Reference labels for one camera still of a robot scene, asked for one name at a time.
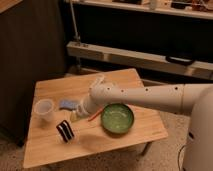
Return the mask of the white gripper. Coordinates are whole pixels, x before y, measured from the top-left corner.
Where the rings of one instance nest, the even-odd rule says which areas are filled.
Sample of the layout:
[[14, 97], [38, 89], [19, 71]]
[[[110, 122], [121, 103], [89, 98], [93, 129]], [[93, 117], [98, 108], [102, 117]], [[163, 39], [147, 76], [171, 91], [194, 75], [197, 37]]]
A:
[[77, 112], [76, 110], [71, 111], [70, 113], [70, 121], [76, 122], [79, 120], [78, 116], [80, 117], [88, 117], [95, 112], [97, 112], [100, 108], [90, 95], [86, 95], [77, 105]]

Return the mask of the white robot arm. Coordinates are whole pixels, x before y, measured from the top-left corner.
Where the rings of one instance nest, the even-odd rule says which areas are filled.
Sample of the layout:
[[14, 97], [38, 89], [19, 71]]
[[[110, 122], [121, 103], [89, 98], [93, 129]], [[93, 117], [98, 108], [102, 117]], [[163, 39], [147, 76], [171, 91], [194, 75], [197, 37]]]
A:
[[213, 171], [213, 83], [172, 84], [119, 88], [98, 77], [77, 105], [76, 113], [88, 117], [110, 103], [124, 103], [189, 115], [183, 171]]

